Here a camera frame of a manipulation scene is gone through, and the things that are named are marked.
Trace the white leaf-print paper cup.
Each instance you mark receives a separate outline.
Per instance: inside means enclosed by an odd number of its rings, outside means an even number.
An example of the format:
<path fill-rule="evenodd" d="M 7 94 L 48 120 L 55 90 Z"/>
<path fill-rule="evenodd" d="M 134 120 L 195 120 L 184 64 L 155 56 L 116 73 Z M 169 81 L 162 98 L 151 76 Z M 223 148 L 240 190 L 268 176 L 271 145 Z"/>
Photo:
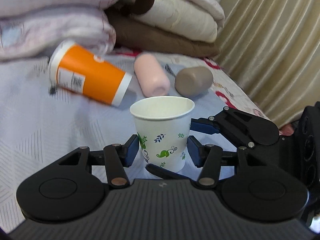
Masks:
<path fill-rule="evenodd" d="M 179 96 L 156 96 L 130 107 L 147 164 L 178 172 L 185 166 L 191 112 L 195 103 Z"/>

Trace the pink plastic cup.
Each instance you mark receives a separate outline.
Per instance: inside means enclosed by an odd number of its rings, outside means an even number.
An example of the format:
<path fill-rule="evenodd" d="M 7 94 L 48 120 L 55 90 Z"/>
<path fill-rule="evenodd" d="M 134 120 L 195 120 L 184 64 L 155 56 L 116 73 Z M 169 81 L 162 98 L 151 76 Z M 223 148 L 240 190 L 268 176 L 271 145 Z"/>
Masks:
<path fill-rule="evenodd" d="M 149 98 L 168 94 L 170 81 L 152 54 L 138 55 L 134 62 L 134 71 L 144 96 Z"/>

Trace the pink floral folded blanket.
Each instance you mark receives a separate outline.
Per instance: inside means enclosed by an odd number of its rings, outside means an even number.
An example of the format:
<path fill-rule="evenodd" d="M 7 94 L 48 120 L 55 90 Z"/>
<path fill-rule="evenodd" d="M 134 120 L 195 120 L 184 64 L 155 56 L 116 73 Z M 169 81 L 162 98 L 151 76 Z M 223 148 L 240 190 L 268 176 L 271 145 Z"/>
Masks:
<path fill-rule="evenodd" d="M 1 61 L 51 53 L 64 40 L 104 55 L 113 50 L 116 31 L 93 7 L 51 7 L 1 18 Z"/>

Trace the beige pleated curtain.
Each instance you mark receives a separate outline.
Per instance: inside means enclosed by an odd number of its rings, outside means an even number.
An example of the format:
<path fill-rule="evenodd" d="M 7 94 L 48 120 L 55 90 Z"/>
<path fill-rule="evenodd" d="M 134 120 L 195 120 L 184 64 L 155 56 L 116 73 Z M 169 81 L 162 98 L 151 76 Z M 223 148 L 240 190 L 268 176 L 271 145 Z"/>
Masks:
<path fill-rule="evenodd" d="M 319 100 L 319 0 L 221 0 L 218 64 L 277 126 Z"/>

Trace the cream folded blanket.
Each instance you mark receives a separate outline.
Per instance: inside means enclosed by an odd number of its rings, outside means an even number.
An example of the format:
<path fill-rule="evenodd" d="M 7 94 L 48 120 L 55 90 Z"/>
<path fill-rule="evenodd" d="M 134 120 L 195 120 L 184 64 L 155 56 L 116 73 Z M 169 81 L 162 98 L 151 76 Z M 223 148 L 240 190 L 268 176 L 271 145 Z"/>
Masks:
<path fill-rule="evenodd" d="M 217 37 L 214 18 L 187 0 L 154 0 L 151 9 L 132 18 L 192 41 L 213 43 Z"/>

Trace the pink bear-print bedsheet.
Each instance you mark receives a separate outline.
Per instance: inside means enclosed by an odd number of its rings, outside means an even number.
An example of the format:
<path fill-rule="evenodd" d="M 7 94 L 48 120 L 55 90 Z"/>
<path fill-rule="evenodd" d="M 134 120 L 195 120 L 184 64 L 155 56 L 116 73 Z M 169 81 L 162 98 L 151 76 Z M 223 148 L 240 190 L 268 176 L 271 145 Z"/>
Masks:
<path fill-rule="evenodd" d="M 180 96 L 174 88 L 175 76 L 180 70 L 192 67 L 206 67 L 212 72 L 213 84 L 211 87 L 202 94 L 191 98 L 195 102 L 195 109 L 191 114 L 193 118 L 207 118 L 215 115 L 224 106 L 267 118 L 260 108 L 212 59 L 199 59 L 181 54 L 152 53 L 151 55 L 157 59 L 167 74 L 171 82 L 169 95 L 172 96 Z M 135 124 L 129 107 L 143 98 L 137 78 L 133 76 L 120 107 L 115 109 L 117 114 L 113 118 L 116 124 L 120 125 L 122 131 L 130 134 L 135 133 Z"/>

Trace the light blue patterned mat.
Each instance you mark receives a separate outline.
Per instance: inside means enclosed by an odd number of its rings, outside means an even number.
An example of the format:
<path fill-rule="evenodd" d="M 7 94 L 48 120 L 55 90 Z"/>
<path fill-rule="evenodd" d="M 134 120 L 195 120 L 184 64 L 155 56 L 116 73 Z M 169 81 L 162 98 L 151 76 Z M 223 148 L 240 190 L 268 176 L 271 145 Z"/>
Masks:
<path fill-rule="evenodd" d="M 127 141 L 116 108 L 54 87 L 47 57 L 1 62 L 1 229 L 24 220 L 16 190 L 27 177 L 79 146 Z"/>

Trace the taupe plastic cup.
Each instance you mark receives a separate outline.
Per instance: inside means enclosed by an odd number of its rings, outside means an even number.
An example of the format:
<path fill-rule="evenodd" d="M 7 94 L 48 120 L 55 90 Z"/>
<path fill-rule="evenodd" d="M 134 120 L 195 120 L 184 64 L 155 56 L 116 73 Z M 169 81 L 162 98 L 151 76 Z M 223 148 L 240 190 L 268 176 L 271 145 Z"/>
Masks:
<path fill-rule="evenodd" d="M 198 96 L 213 84 L 213 74 L 206 67 L 184 68 L 175 77 L 175 89 L 186 97 Z"/>

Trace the brown pillow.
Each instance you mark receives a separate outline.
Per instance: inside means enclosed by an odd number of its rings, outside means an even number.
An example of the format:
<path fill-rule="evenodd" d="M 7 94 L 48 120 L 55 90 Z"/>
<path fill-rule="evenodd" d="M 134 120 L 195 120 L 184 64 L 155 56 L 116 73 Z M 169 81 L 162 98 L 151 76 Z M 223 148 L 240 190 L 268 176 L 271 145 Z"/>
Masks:
<path fill-rule="evenodd" d="M 220 53 L 214 43 L 192 41 L 127 17 L 109 14 L 108 21 L 116 31 L 117 46 L 190 57 L 215 57 Z"/>

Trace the orange and white cup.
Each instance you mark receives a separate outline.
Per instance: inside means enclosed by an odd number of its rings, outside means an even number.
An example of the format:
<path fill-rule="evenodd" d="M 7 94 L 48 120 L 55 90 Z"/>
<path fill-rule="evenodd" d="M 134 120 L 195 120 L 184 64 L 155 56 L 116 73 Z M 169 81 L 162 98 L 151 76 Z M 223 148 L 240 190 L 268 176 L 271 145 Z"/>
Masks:
<path fill-rule="evenodd" d="M 58 86 L 118 107 L 132 75 L 72 40 L 61 42 L 49 64 L 49 78 Z"/>

